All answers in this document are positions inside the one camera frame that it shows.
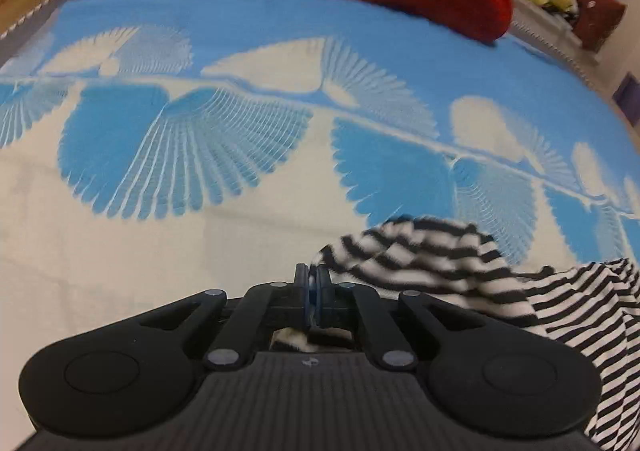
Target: black and white striped fabric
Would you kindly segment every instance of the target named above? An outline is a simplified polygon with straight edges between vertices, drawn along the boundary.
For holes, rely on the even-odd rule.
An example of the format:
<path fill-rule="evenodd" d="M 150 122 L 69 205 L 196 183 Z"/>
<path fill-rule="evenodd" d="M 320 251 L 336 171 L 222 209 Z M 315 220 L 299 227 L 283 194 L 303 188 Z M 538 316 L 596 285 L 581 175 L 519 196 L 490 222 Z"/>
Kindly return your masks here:
<path fill-rule="evenodd" d="M 398 218 L 342 237 L 313 263 L 327 265 L 334 282 L 361 281 L 387 296 L 421 290 L 578 349 L 602 378 L 586 434 L 606 451 L 635 449 L 640 276 L 628 259 L 517 275 L 474 225 Z"/>

